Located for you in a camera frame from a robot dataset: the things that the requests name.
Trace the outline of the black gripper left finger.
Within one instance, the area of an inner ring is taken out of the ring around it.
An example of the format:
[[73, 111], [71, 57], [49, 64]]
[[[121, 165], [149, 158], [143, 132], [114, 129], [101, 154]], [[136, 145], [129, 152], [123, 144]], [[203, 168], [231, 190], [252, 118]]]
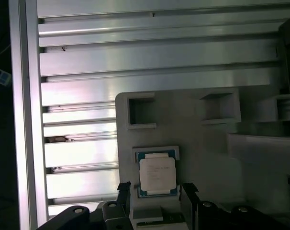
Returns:
[[131, 230], [129, 219], [131, 182], [119, 183], [117, 199], [90, 212], [86, 206], [71, 206], [40, 226], [39, 230]]

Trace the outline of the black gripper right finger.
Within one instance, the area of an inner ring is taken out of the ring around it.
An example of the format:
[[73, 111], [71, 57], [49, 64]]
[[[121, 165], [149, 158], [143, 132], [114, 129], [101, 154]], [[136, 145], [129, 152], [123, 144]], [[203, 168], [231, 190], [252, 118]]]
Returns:
[[202, 201], [193, 183], [180, 185], [180, 207], [190, 230], [289, 230], [276, 219], [251, 206], [234, 206], [227, 211], [211, 201]]

